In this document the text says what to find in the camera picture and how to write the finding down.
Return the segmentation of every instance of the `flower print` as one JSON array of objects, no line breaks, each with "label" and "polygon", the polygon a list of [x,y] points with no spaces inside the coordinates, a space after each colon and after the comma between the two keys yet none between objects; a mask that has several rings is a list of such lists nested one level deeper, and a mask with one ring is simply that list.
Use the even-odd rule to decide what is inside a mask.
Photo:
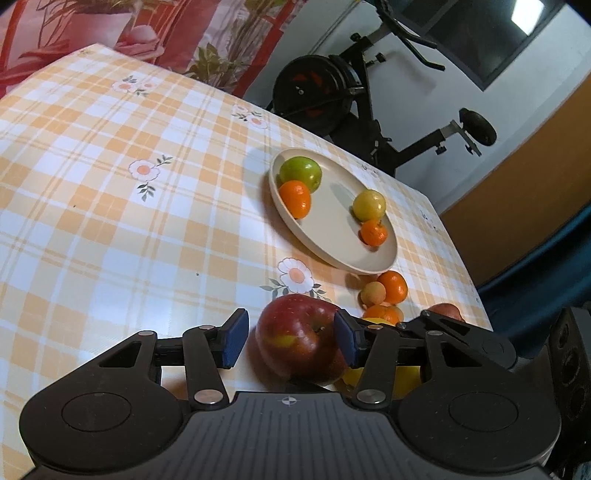
[{"label": "flower print", "polygon": [[264,130],[265,128],[268,128],[269,127],[268,123],[261,118],[261,114],[260,113],[258,115],[253,115],[253,114],[247,115],[246,116],[246,121],[250,125],[252,125],[253,127],[259,128],[261,130]]},{"label": "flower print", "polygon": [[431,228],[433,228],[433,230],[435,230],[437,233],[441,233],[439,231],[439,229],[437,228],[437,226],[435,225],[435,223],[433,222],[433,220],[431,218],[429,218],[425,212],[423,212],[422,209],[419,209],[419,211],[421,212],[421,216],[423,217],[423,219],[427,222],[427,225],[430,226]]},{"label": "flower print", "polygon": [[154,90],[159,84],[156,80],[143,80],[139,83],[139,88],[149,92]]},{"label": "flower print", "polygon": [[138,194],[142,196],[142,201],[145,202],[148,196],[153,197],[154,192],[156,189],[152,187],[149,183],[152,180],[155,180],[156,177],[160,174],[160,169],[158,167],[162,167],[164,165],[170,165],[172,157],[167,157],[166,155],[162,154],[161,157],[158,157],[156,161],[158,164],[154,164],[148,160],[136,160],[129,165],[129,173],[131,176],[136,180],[142,181],[142,185],[137,187]]},{"label": "flower print", "polygon": [[129,165],[129,173],[136,180],[152,181],[159,174],[160,170],[148,160],[136,160]]},{"label": "flower print", "polygon": [[292,293],[308,293],[314,285],[312,272],[304,262],[295,258],[284,258],[277,265],[282,273],[279,279]]},{"label": "flower print", "polygon": [[261,288],[272,292],[272,299],[290,293],[308,294],[313,299],[330,301],[325,297],[326,292],[321,290],[319,283],[314,283],[312,272],[306,264],[296,258],[284,258],[277,264],[279,280],[269,278],[271,285],[261,285]]},{"label": "flower print", "polygon": [[138,89],[135,83],[125,80],[115,82],[111,87],[114,91],[121,93],[134,93]]},{"label": "flower print", "polygon": [[250,110],[248,108],[246,108],[245,106],[242,105],[233,105],[232,106],[232,114],[235,113],[241,113],[243,115],[247,115],[248,113],[250,113]]}]

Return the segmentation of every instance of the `apple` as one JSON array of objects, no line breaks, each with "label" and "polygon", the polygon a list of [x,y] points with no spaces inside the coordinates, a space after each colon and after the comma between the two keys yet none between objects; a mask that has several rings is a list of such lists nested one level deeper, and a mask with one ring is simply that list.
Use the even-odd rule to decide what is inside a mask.
[{"label": "apple", "polygon": [[322,169],[311,158],[291,157],[281,165],[279,180],[282,184],[290,180],[299,180],[306,184],[310,193],[314,193],[320,187]]},{"label": "apple", "polygon": [[261,313],[255,339],[266,365],[280,377],[327,385],[347,368],[333,330],[339,307],[307,295],[273,300]]},{"label": "apple", "polygon": [[454,320],[459,320],[460,322],[465,322],[464,318],[462,318],[460,309],[453,303],[438,303],[429,307],[427,310],[438,313],[439,315],[445,315]]}]

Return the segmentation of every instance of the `orange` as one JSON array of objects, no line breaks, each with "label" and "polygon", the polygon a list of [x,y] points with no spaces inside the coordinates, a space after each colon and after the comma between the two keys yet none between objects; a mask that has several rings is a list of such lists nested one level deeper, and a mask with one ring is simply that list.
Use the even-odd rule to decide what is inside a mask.
[{"label": "orange", "polygon": [[363,313],[363,318],[380,319],[382,318],[382,315],[385,313],[385,311],[386,307],[383,305],[373,305]]},{"label": "orange", "polygon": [[381,220],[368,220],[364,222],[359,231],[361,240],[370,247],[379,247],[388,238],[388,231],[382,225]]},{"label": "orange", "polygon": [[372,321],[372,319],[382,319],[390,325],[396,325],[404,320],[404,314],[396,306],[385,307],[383,305],[373,305],[363,313],[363,318]]},{"label": "orange", "polygon": [[382,273],[378,281],[386,287],[386,301],[388,303],[401,303],[408,295],[408,285],[404,277],[395,271]]},{"label": "orange", "polygon": [[296,220],[308,215],[312,206],[310,189],[299,180],[290,180],[279,187],[279,196]]}]

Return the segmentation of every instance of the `bike seat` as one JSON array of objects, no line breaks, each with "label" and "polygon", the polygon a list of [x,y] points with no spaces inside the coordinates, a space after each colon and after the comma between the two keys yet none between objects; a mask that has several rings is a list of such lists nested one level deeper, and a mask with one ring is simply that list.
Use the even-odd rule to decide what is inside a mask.
[{"label": "bike seat", "polygon": [[494,127],[481,114],[462,108],[460,110],[460,122],[462,128],[468,132],[478,143],[490,147],[496,142]]}]

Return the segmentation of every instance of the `white plate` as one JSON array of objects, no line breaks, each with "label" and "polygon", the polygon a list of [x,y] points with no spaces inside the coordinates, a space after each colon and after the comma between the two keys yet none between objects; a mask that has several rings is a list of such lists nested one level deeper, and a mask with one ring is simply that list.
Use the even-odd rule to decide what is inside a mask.
[{"label": "white plate", "polygon": [[[279,197],[276,178],[282,163],[299,155],[318,163],[322,169],[322,182],[312,194],[310,213],[301,220],[295,220]],[[273,159],[268,180],[271,197],[285,224],[322,260],[360,275],[375,275],[390,270],[398,252],[394,229],[386,215],[382,223],[388,231],[388,239],[379,248],[368,247],[359,239],[361,226],[350,209],[355,197],[366,186],[351,172],[312,150],[289,148]]]}]

